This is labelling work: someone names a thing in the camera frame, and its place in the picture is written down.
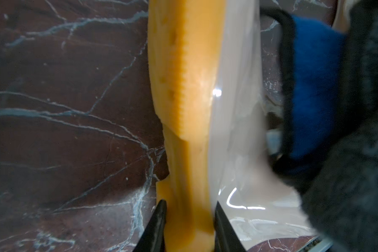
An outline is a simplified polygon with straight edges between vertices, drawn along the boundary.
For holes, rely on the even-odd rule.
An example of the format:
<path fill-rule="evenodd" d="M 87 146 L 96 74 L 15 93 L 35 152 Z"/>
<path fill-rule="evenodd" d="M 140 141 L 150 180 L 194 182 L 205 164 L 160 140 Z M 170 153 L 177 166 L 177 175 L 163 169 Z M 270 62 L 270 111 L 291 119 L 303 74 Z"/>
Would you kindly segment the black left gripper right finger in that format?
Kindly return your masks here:
<path fill-rule="evenodd" d="M 214 227 L 214 252 L 246 252 L 219 202 L 215 209 Z"/>

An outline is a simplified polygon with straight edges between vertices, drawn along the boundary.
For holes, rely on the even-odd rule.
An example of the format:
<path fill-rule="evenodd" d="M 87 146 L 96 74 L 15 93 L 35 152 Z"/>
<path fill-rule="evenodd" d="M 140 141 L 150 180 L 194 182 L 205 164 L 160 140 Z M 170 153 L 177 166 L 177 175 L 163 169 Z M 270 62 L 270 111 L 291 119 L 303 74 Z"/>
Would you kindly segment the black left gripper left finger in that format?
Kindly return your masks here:
<path fill-rule="evenodd" d="M 133 252 L 164 252 L 164 227 L 167 221 L 167 202 L 161 200 L 152 214 Z"/>

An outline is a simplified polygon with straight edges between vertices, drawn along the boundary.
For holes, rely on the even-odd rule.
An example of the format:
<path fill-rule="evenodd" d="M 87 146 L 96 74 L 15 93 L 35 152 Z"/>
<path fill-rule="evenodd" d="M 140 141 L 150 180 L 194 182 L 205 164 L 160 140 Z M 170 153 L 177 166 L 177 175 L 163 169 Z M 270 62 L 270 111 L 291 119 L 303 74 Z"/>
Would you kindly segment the beige rubber boot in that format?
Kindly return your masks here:
<path fill-rule="evenodd" d="M 282 112 L 262 87 L 259 2 L 150 1 L 148 61 L 169 168 L 156 184 L 166 250 L 212 252 L 217 204 L 246 249 L 314 235 L 268 165 L 281 133 L 267 116 Z"/>

